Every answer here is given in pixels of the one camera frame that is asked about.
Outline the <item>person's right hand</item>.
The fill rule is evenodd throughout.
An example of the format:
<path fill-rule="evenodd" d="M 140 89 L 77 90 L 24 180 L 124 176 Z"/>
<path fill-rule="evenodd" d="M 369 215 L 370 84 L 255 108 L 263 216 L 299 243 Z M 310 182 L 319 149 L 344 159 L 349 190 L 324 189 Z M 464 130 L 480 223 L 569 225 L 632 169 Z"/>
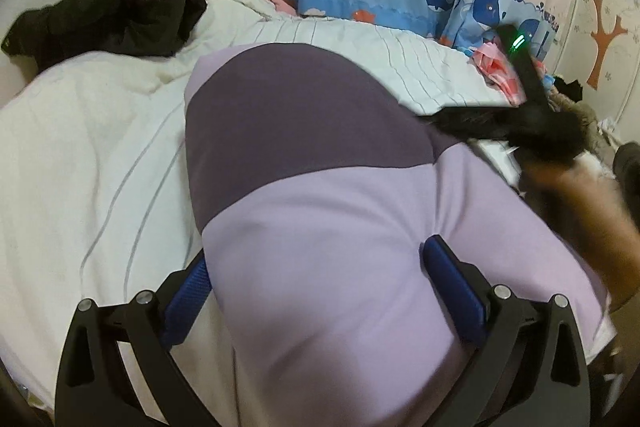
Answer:
<path fill-rule="evenodd" d="M 522 161 L 534 187 L 556 196 L 575 222 L 575 249 L 598 274 L 618 309 L 639 291 L 639 231 L 616 192 L 588 168 Z"/>

